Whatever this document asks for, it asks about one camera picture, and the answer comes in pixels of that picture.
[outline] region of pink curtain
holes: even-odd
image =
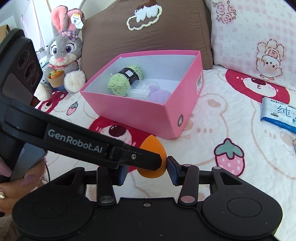
[[[44,48],[33,0],[29,0],[21,21],[24,26],[25,36],[32,40],[35,51]]]

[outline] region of silver screw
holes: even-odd
[[[181,197],[181,201],[183,203],[193,203],[195,202],[195,198],[193,196],[183,196]]]
[[[107,203],[111,203],[111,202],[113,202],[113,201],[114,201],[114,198],[111,197],[111,196],[102,196],[102,197],[99,198],[99,201],[100,201],[101,203],[105,203],[105,204],[107,204]]]

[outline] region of white quilt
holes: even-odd
[[[159,138],[167,155],[180,164],[195,164],[201,170],[221,166],[275,198],[284,213],[276,237],[294,241],[296,156],[292,141],[296,134],[261,122],[260,102],[263,96],[268,96],[296,107],[296,93],[220,66],[204,71],[204,76],[204,88],[182,136],[173,140]],[[41,103],[38,108],[134,146],[140,146],[149,135],[98,117],[79,93],[55,93],[50,101]],[[221,155],[221,148],[227,150],[229,147],[234,150],[234,158]],[[47,163],[52,179],[75,167],[97,168],[55,153],[48,154]],[[114,190],[118,199],[177,198],[181,187],[174,187],[167,173],[157,179],[145,179],[132,171],[125,184]],[[208,186],[201,185],[199,200],[209,194]],[[94,186],[88,188],[87,196],[96,199]]]

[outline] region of stuffed rabbit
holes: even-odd
[[[85,75],[77,62],[81,57],[82,40],[78,37],[80,29],[71,22],[73,14],[79,14],[84,21],[79,9],[68,11],[66,6],[59,6],[51,12],[54,38],[46,51],[49,65],[44,78],[47,83],[40,83],[34,94],[40,101],[49,100],[54,91],[77,93],[85,84]]]

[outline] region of finger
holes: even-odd
[[[4,199],[0,199],[0,212],[4,212],[7,214],[12,213],[12,209],[14,205],[17,203],[18,199],[6,197]]]
[[[0,175],[10,177],[12,174],[11,169],[5,164],[3,159],[0,157]]]
[[[26,173],[25,178],[13,182],[0,183],[0,191],[4,192],[6,197],[20,199],[40,184],[44,170],[45,161],[42,160]]]

